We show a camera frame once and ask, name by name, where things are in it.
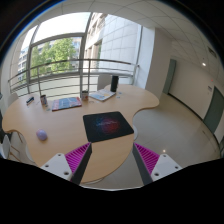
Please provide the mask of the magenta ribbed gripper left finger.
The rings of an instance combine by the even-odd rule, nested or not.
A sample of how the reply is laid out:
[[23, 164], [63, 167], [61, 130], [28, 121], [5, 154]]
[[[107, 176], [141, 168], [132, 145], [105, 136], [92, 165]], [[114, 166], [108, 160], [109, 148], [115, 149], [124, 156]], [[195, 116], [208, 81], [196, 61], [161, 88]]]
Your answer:
[[57, 153], [42, 166], [42, 169], [79, 185], [91, 154], [92, 144], [88, 142], [67, 154]]

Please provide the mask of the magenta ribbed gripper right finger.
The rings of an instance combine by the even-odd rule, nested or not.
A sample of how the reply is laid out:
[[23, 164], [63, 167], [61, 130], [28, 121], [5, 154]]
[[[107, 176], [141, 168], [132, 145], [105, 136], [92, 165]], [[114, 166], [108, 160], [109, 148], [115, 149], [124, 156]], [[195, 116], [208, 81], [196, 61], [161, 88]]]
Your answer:
[[182, 169], [167, 154], [157, 154], [152, 150], [133, 143], [134, 155], [143, 185], [150, 184]]

